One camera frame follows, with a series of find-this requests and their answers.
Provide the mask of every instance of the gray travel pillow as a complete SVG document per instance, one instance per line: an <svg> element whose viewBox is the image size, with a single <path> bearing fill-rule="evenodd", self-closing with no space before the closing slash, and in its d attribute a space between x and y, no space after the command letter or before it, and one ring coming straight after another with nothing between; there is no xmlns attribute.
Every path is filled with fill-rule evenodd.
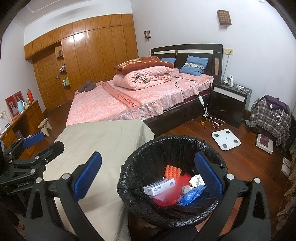
<svg viewBox="0 0 296 241"><path fill-rule="evenodd" d="M84 85L80 86L78 89L79 93L82 93L84 91L91 91L96 87L96 84L93 83L91 80L88 80Z"/></svg>

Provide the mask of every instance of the blue electric kettle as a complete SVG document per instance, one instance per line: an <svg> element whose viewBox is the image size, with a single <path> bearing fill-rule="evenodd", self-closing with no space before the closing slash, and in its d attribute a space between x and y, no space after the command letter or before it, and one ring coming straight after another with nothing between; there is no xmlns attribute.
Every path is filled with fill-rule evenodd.
<svg viewBox="0 0 296 241"><path fill-rule="evenodd" d="M18 109L19 113L21 113L22 111L25 110L25 104L24 104L23 100L20 100L17 103L17 109Z"/></svg>

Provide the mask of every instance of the metal screw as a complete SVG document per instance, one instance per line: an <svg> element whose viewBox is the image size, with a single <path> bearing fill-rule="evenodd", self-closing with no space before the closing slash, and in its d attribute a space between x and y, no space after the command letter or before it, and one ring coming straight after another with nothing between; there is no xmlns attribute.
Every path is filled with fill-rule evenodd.
<svg viewBox="0 0 296 241"><path fill-rule="evenodd" d="M259 178L254 178L254 182L256 182L257 184L261 183L261 180Z"/></svg>
<svg viewBox="0 0 296 241"><path fill-rule="evenodd" d="M64 180L69 179L69 177L70 177L70 174L69 174L69 173L64 173L64 174L62 175L62 179L64 179Z"/></svg>
<svg viewBox="0 0 296 241"><path fill-rule="evenodd" d="M231 173L228 173L228 174L226 175L226 177L227 177L229 180L233 180L233 179L234 179L234 175L231 174Z"/></svg>
<svg viewBox="0 0 296 241"><path fill-rule="evenodd" d="M36 180L35 180L36 183L40 183L41 181L42 181L42 178L40 178L40 177L36 178Z"/></svg>

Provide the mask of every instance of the blue pillow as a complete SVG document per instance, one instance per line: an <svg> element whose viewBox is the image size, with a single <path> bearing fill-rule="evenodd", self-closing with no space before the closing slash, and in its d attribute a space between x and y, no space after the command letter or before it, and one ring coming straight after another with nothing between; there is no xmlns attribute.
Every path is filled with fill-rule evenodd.
<svg viewBox="0 0 296 241"><path fill-rule="evenodd" d="M208 58L199 58L188 55L185 65L179 70L179 72L200 76L204 72L208 61Z"/></svg>
<svg viewBox="0 0 296 241"><path fill-rule="evenodd" d="M170 63L174 64L176 61L176 58L162 58L161 61L170 62Z"/></svg>

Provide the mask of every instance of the black headboard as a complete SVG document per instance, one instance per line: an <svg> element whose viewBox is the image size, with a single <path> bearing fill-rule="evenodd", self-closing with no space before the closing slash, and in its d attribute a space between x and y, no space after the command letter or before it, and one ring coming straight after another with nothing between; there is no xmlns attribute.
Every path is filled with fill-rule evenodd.
<svg viewBox="0 0 296 241"><path fill-rule="evenodd" d="M204 74L214 77L214 82L222 78L222 44L181 44L151 49L151 56L176 58L175 68L180 69L186 63L188 55L208 58Z"/></svg>

